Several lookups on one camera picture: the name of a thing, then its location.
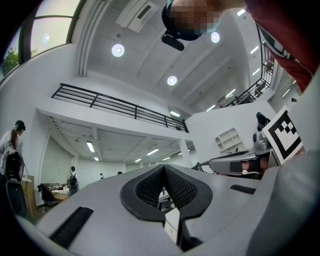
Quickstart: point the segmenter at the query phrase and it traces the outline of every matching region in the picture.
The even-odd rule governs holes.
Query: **backpack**
[[[76,174],[74,174],[74,175],[71,174],[69,182],[70,182],[70,186],[71,187],[76,187],[77,186],[77,182],[78,181],[77,181],[77,178],[76,178]]]

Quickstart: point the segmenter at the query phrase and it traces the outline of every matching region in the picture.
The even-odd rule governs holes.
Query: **air vent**
[[[131,0],[119,15],[116,23],[139,33],[158,8],[148,0]]]

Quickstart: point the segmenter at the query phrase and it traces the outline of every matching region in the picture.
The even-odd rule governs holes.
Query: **white paper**
[[[289,109],[284,106],[262,130],[281,165],[292,158],[303,146],[288,112]]]

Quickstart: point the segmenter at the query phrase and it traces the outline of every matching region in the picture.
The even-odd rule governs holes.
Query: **person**
[[[70,196],[79,190],[78,175],[76,174],[76,168],[74,166],[71,166],[71,171],[68,174],[68,187]]]
[[[14,152],[18,152],[22,156],[23,141],[22,134],[26,130],[25,123],[21,120],[15,122],[12,130],[4,133],[0,140],[0,174],[5,175],[5,157]]]
[[[261,114],[260,112],[256,113],[256,119],[258,120],[258,126],[257,126],[257,130],[258,132],[261,132],[262,129],[268,124],[270,123],[270,119],[266,118],[263,114]]]
[[[303,93],[320,63],[317,8],[289,0],[168,0],[162,21],[175,38],[193,41],[214,32],[224,12],[234,8],[252,16],[272,56]]]

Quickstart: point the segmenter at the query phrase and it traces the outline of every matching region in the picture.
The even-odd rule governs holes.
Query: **black chair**
[[[58,204],[58,201],[55,199],[46,185],[40,184],[37,188],[39,189],[39,192],[41,192],[41,198],[44,201],[45,212],[47,212],[46,206],[53,208]]]

